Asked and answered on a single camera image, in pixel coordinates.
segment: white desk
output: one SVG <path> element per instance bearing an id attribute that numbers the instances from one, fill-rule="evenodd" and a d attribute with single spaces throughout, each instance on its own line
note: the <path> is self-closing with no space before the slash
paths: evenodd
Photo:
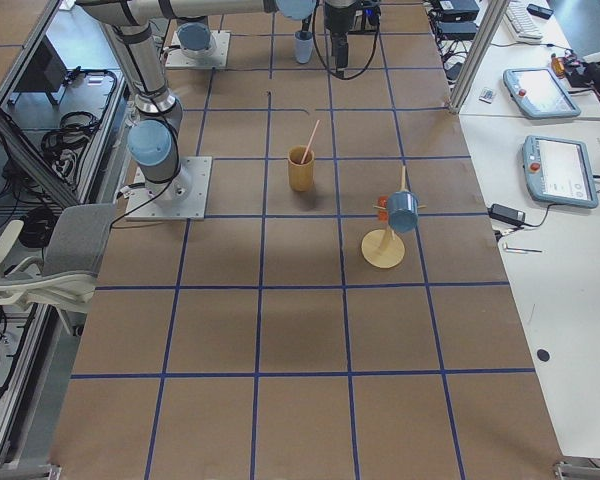
<path id="1" fill-rule="evenodd" d="M 584 141 L 600 174 L 600 122 L 537 126 L 463 115 L 461 124 L 486 204 L 523 210 L 529 223 L 542 220 L 545 204 L 527 193 L 520 153 L 527 135 Z M 543 250 L 501 253 L 562 452 L 600 458 L 600 206 L 554 207 L 541 228 L 503 241 Z M 551 359 L 538 360 L 538 349 Z"/>
<path id="2" fill-rule="evenodd" d="M 480 4 L 481 13 L 484 12 L 486 3 L 487 0 L 483 0 Z M 547 6 L 544 0 L 534 0 L 533 3 Z M 537 23 L 544 33 L 543 43 L 553 43 L 554 45 L 563 47 L 569 46 L 555 16 L 549 20 L 533 17 L 533 21 Z M 509 33 L 503 20 L 491 43 L 508 45 L 514 41 L 514 37 Z M 542 45 L 514 45 L 503 48 L 491 46 L 480 64 L 469 95 L 462 106 L 461 113 L 463 115 L 523 117 L 520 109 L 510 98 L 509 91 L 502 82 L 502 72 L 508 68 L 546 68 L 550 64 L 552 53 L 561 56 L 564 50 Z M 565 82 L 568 90 L 579 90 L 571 88 L 566 80 L 563 80 L 563 82 Z M 479 100 L 480 92 L 484 87 L 491 88 L 496 92 L 495 99 L 491 104 Z M 582 110 L 582 113 L 578 116 L 579 120 L 600 120 L 600 102 L 598 102 L 595 94 L 586 92 L 573 95 L 572 98 Z"/>

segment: wooden cup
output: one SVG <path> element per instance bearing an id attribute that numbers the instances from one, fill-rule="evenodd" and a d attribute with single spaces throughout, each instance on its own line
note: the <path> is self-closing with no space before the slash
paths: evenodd
<path id="1" fill-rule="evenodd" d="M 304 163 L 300 164 L 306 148 L 303 145 L 293 147 L 287 156 L 289 186 L 296 192 L 306 192 L 313 187 L 313 163 L 315 160 L 313 150 L 309 150 Z"/>

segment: blue cup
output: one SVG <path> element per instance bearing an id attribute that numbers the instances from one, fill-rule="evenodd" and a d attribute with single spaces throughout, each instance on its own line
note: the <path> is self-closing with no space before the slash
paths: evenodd
<path id="1" fill-rule="evenodd" d="M 396 232 L 405 233 L 418 225 L 418 197 L 403 190 L 387 199 L 389 226 Z"/>
<path id="2" fill-rule="evenodd" d="M 295 55 L 296 62 L 307 63 L 311 60 L 311 53 L 313 52 L 313 34 L 311 32 L 305 32 L 298 30 L 295 34 Z"/>

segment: grid of blue tape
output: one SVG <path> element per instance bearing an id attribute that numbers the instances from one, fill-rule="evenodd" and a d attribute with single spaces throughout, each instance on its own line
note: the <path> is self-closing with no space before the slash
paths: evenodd
<path id="1" fill-rule="evenodd" d="M 405 2 L 405 3 L 395 3 L 390 5 L 420 5 L 420 2 Z M 275 16 L 272 16 L 272 31 L 275 32 Z M 295 71 L 297 69 L 279 69 L 273 67 L 273 52 L 275 45 L 275 37 L 278 35 L 284 34 L 273 34 L 271 35 L 271 52 L 270 52 L 270 62 L 268 69 L 253 69 L 254 71 L 268 71 L 269 78 L 272 78 L 274 71 L 281 70 L 291 70 Z M 361 479 L 360 473 L 360 465 L 358 459 L 358 448 L 357 448 L 357 429 L 356 429 L 356 414 L 355 414 L 355 394 L 354 394 L 354 383 L 353 379 L 356 377 L 363 376 L 416 376 L 416 375 L 439 375 L 442 380 L 442 385 L 445 394 L 446 406 L 447 406 L 447 414 L 449 417 L 449 425 L 451 430 L 451 435 L 453 439 L 453 444 L 456 453 L 456 459 L 458 464 L 458 472 L 460 478 L 462 480 L 466 480 L 466 474 L 464 471 L 464 463 L 462 459 L 462 451 L 460 447 L 460 441 L 458 438 L 458 432 L 455 424 L 455 417 L 453 412 L 453 402 L 451 399 L 451 394 L 449 391 L 449 386 L 447 382 L 447 377 L 449 375 L 472 375 L 472 374 L 516 374 L 516 373 L 531 373 L 535 370 L 533 368 L 496 368 L 496 369 L 447 369 L 444 364 L 444 356 L 442 352 L 442 346 L 440 343 L 440 336 L 438 332 L 438 325 L 436 321 L 436 313 L 433 308 L 433 302 L 431 298 L 431 288 L 432 287 L 445 287 L 445 286 L 453 286 L 453 287 L 481 287 L 481 286 L 495 286 L 495 285 L 508 285 L 508 282 L 457 282 L 457 283 L 435 283 L 429 282 L 427 275 L 427 266 L 423 255 L 422 249 L 422 240 L 420 237 L 419 231 L 416 229 L 416 240 L 418 244 L 418 250 L 420 254 L 420 263 L 422 266 L 423 272 L 423 282 L 413 282 L 413 283 L 387 283 L 387 284 L 372 284 L 372 285 L 348 285 L 345 274 L 345 257 L 344 257 L 344 240 L 343 240 L 343 229 L 342 229 L 342 220 L 346 218 L 373 218 L 374 215 L 345 215 L 341 213 L 340 208 L 340 196 L 339 196 L 339 179 L 338 179 L 338 163 L 346 162 L 349 160 L 371 160 L 372 158 L 367 157 L 348 157 L 346 159 L 340 159 L 337 157 L 336 153 L 336 132 L 334 127 L 334 112 L 350 110 L 350 111 L 387 111 L 393 113 L 396 133 L 398 137 L 398 144 L 400 150 L 399 157 L 382 157 L 385 160 L 399 160 L 403 164 L 408 165 L 411 161 L 418 160 L 450 160 L 450 159 L 466 159 L 468 156 L 463 155 L 452 155 L 452 156 L 408 156 L 405 155 L 405 149 L 403 145 L 402 139 L 404 138 L 400 131 L 400 124 L 398 121 L 398 112 L 400 111 L 416 111 L 416 110 L 440 110 L 440 107 L 431 107 L 431 108 L 417 108 L 417 109 L 399 109 L 395 108 L 395 101 L 393 97 L 391 78 L 389 75 L 389 70 L 400 70 L 400 69 L 414 69 L 414 70 L 427 70 L 427 69 L 438 69 L 432 67 L 397 67 L 397 68 L 389 68 L 387 67 L 387 60 L 385 56 L 385 50 L 383 45 L 383 37 L 387 35 L 399 35 L 399 34 L 381 34 L 379 39 L 379 53 L 382 55 L 384 67 L 376 67 L 371 68 L 372 70 L 382 70 L 386 74 L 387 87 L 389 89 L 389 95 L 391 99 L 392 108 L 389 109 L 336 109 L 333 108 L 333 96 L 331 89 L 331 76 L 328 75 L 328 88 L 329 88 L 329 105 L 328 109 L 319 109 L 320 111 L 327 111 L 331 116 L 331 128 L 332 128 L 332 148 L 334 152 L 333 157 L 322 157 L 318 160 L 322 161 L 331 161 L 335 166 L 335 193 L 336 193 L 336 214 L 335 215 L 268 215 L 267 214 L 267 179 L 268 179 L 268 168 L 269 162 L 275 160 L 283 160 L 282 158 L 269 157 L 269 144 L 270 144 L 270 134 L 271 134 L 271 113 L 273 111 L 289 111 L 290 109 L 273 109 L 271 107 L 271 96 L 268 97 L 268 106 L 267 108 L 261 109 L 220 109 L 222 111 L 263 111 L 267 112 L 267 130 L 266 130 L 266 150 L 264 157 L 265 164 L 265 172 L 264 172 L 264 186 L 263 186 L 263 204 L 262 204 L 262 214 L 260 215 L 208 215 L 208 218 L 260 218 L 262 220 L 261 224 L 261 233 L 260 233 L 260 260 L 259 260 L 259 276 L 258 276 L 258 285 L 253 286 L 217 286 L 217 285 L 208 285 L 208 286 L 186 286 L 181 284 L 182 279 L 182 271 L 184 265 L 184 259 L 186 255 L 186 248 L 188 242 L 188 235 L 190 230 L 190 221 L 187 221 L 187 228 L 185 230 L 185 235 L 182 244 L 182 250 L 180 253 L 180 262 L 178 267 L 178 275 L 175 285 L 145 285 L 145 286 L 125 286 L 125 285 L 116 285 L 116 286 L 103 286 L 99 287 L 98 290 L 173 290 L 174 298 L 173 305 L 171 310 L 171 318 L 168 328 L 167 334 L 167 342 L 165 346 L 165 353 L 162 365 L 162 371 L 160 373 L 128 373 L 128 374 L 74 374 L 72 375 L 72 379 L 75 380 L 89 380 L 89 379 L 118 379 L 118 378 L 153 378 L 159 379 L 160 384 L 158 388 L 158 397 L 156 401 L 155 414 L 153 420 L 153 426 L 151 431 L 151 438 L 149 444 L 149 452 L 147 456 L 147 463 L 145 468 L 145 479 L 149 479 L 151 476 L 151 465 L 153 460 L 153 452 L 155 448 L 156 442 L 156 433 L 158 429 L 158 425 L 160 422 L 160 411 L 162 406 L 162 397 L 164 392 L 165 381 L 170 378 L 253 378 L 254 389 L 253 389 L 253 418 L 252 418 L 252 437 L 251 437 L 251 465 L 250 465 L 250 479 L 254 480 L 256 475 L 256 444 L 257 444 L 257 421 L 258 421 L 258 397 L 259 397 L 259 380 L 260 378 L 279 378 L 279 377 L 346 377 L 348 379 L 348 390 L 349 390 L 349 410 L 350 410 L 350 419 L 351 419 L 351 447 L 352 447 L 352 458 L 354 464 L 354 472 L 356 480 Z M 215 111 L 217 109 L 210 109 L 209 100 L 211 96 L 211 90 L 213 85 L 213 78 L 215 72 L 212 72 L 211 79 L 209 82 L 209 87 L 207 91 L 207 98 L 205 102 L 205 107 L 203 109 L 189 109 L 188 111 L 201 111 L 202 122 L 200 133 L 198 137 L 198 147 L 196 150 L 196 155 L 198 155 L 202 136 L 204 133 L 205 119 L 207 113 L 210 111 Z M 252 158 L 242 158 L 242 160 L 250 160 Z M 253 159 L 262 159 L 262 157 L 253 157 Z M 240 160 L 236 158 L 214 158 L 214 161 L 217 160 Z M 410 188 L 409 178 L 408 178 L 408 169 L 407 169 L 407 186 Z M 435 213 L 435 214 L 427 214 L 422 213 L 422 216 L 482 216 L 486 213 L 482 212 L 460 212 L 460 213 Z M 341 284 L 339 285 L 304 285 L 304 286 L 265 286 L 263 284 L 263 276 L 264 276 L 264 248 L 265 248 L 265 231 L 266 231 L 266 220 L 269 218 L 335 218 L 338 224 L 338 241 L 339 241 L 339 255 L 340 255 L 340 275 L 341 275 Z M 426 291 L 426 297 L 429 306 L 429 312 L 431 316 L 431 327 L 434 333 L 436 351 L 438 356 L 439 368 L 437 369 L 429 369 L 429 370 L 386 370 L 386 371 L 354 371 L 352 369 L 351 363 L 351 342 L 350 342 L 350 334 L 349 334 L 349 319 L 348 319 L 348 310 L 347 310 L 347 291 L 350 289 L 371 289 L 371 288 L 403 288 L 403 287 L 424 287 Z M 178 304 L 178 298 L 181 290 L 210 290 L 210 289 L 248 289 L 248 290 L 257 290 L 258 291 L 258 307 L 257 307 L 257 327 L 256 327 L 256 353 L 255 353 L 255 365 L 254 372 L 224 372 L 224 373 L 196 373 L 196 372 L 187 372 L 187 373 L 170 373 L 167 371 L 168 361 L 169 361 L 169 352 L 171 347 L 171 340 L 175 322 L 175 314 L 176 308 Z M 342 291 L 342 301 L 343 301 L 343 322 L 344 322 L 344 332 L 345 332 L 345 347 L 346 347 L 346 359 L 347 359 L 347 371 L 346 372 L 260 372 L 260 338 L 261 338 L 261 326 L 262 326 L 262 294 L 265 290 L 276 290 L 276 289 L 289 289 L 289 290 L 319 290 L 319 289 L 338 289 Z"/>

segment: chair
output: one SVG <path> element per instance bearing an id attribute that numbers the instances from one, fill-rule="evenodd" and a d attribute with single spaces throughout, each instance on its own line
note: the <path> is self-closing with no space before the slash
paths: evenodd
<path id="1" fill-rule="evenodd" d="M 114 204 L 94 204 L 65 209 L 44 261 L 27 257 L 5 270 L 4 262 L 24 225 L 21 220 L 12 220 L 0 236 L 0 305 L 23 309 L 33 303 L 51 305 L 71 335 L 67 312 L 89 311 L 115 208 Z M 30 273 L 33 267 L 38 273 Z"/>

